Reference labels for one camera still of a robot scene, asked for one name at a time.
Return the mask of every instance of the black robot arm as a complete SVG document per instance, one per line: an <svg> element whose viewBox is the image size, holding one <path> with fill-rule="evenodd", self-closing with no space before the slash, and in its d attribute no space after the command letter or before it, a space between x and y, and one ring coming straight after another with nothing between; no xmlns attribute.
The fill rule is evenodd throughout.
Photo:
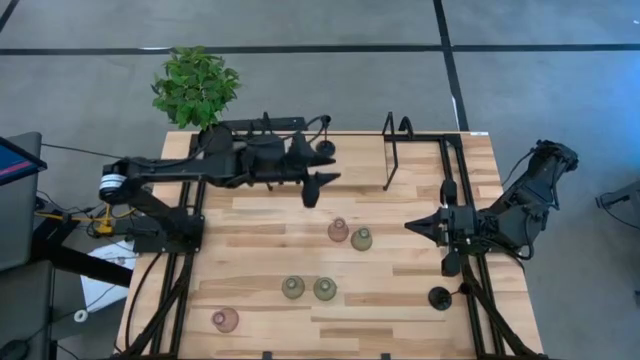
<svg viewBox="0 0 640 360"><path fill-rule="evenodd" d="M405 224L438 246L450 248L443 259L443 275L460 272L460 254L497 250L523 260L533 256L533 241L546 227L549 208L559 209L556 184L578 166L577 154L568 147L548 140L536 145L529 152L533 156L527 170L489 208L476 211L457 205L456 186L449 180L441 187L443 207ZM527 256L519 254L524 246L529 250Z"/></svg>
<svg viewBox="0 0 640 360"><path fill-rule="evenodd" d="M320 196L320 187L340 176L339 173L309 173L310 167L333 164L335 159L314 151L299 132L287 138L272 133L237 136L228 127L218 126L209 135L201 159L195 156L181 160L125 158L104 166L100 199L111 205L128 204L160 225L160 229L148 224L141 226L152 231L136 234L136 247L140 252L197 249L204 227L202 216L189 215L184 207L170 207L146 191L143 188L146 183L197 181L222 188L303 183L302 202L312 208ZM291 145L285 149L285 139L289 138ZM145 246L145 237L155 238L162 245ZM172 251L173 247L165 246L165 242L191 245Z"/></svg>

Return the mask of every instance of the green leaves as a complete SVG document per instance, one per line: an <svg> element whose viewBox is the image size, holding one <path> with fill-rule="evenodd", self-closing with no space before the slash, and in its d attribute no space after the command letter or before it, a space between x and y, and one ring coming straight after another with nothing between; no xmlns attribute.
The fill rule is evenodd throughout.
<svg viewBox="0 0 640 360"><path fill-rule="evenodd" d="M163 66L166 78L154 74L152 105L167 113L181 129L189 124L206 129L219 122L227 103L236 98L238 73L224 59L204 54L205 48L176 47Z"/></svg>

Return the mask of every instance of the wooden tabletop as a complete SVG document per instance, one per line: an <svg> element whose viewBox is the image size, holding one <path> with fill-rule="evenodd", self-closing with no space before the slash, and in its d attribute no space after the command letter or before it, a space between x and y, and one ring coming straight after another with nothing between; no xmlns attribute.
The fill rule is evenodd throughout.
<svg viewBox="0 0 640 360"><path fill-rule="evenodd" d="M191 134L168 133L163 157L185 157ZM502 193L491 141L486 134L461 136L476 206L486 207ZM342 177L322 188L315 209L303 207L296 185L276 186L273 192L262 185L207 187L206 232L195 257L180 358L259 358L263 351L272 351L275 358L379 358L381 353L392 358L475 358L463 295L454 295L446 311L427 301L435 286L455 291L461 276L442 277L444 250L403 227L439 206L443 168L438 144L398 143L399 168L385 192L382 186L393 160L391 145L379 133L334 132L330 139L337 147L337 163L318 170L341 171ZM450 158L460 184L453 149ZM179 184L154 187L154 194L171 205L177 204L179 192ZM331 241L327 227L338 216L352 232L368 226L371 249L357 251L348 239ZM132 337L158 306L166 257L140 291ZM133 292L152 258L148 254L137 260L118 335L120 348ZM499 310L525 344L541 352L522 270L504 255L490 254L487 260ZM306 284L307 291L296 300L281 291L289 275L302 277ZM326 302L312 290L314 281L324 276L338 286L337 295ZM223 307L236 309L240 317L228 334L211 322ZM172 310L163 351L169 348L173 318ZM481 320L490 351L482 310Z"/></svg>

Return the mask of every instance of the gray floor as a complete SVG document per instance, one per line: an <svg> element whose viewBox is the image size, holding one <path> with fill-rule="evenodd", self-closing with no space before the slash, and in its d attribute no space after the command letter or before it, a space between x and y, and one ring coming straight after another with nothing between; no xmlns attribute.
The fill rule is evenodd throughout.
<svg viewBox="0 0 640 360"><path fill-rule="evenodd" d="M9 3L0 0L0 12ZM454 44L640 42L633 0L445 0ZM21 0L0 48L439 42L431 1ZM244 87L227 119L331 114L335 129L378 129L387 111L417 129L455 130L440 53L230 55ZM0 57L0 135L157 156L172 127L148 84L163 55ZM456 54L469 125L489 131L503 178L539 138L580 155L559 186L561 211L536 241L527 281L543 345L566 359L640 353L640 239L594 196L640 174L640 52ZM62 205L96 203L107 160L44 149L40 188ZM631 219L625 206L614 211ZM100 244L81 233L72 246ZM56 311L81 306L77 277L57 278ZM81 358L107 356L122 303L87 326L58 324ZM68 337L81 332L82 335ZM61 353L61 359L68 355Z"/></svg>

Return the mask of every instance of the computer screen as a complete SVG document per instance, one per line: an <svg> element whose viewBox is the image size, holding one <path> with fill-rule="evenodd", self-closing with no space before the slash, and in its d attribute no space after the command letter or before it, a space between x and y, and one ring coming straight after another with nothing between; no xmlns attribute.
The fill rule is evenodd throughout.
<svg viewBox="0 0 640 360"><path fill-rule="evenodd" d="M46 168L47 164L44 161L7 139L0 138L0 185L8 184Z"/></svg>

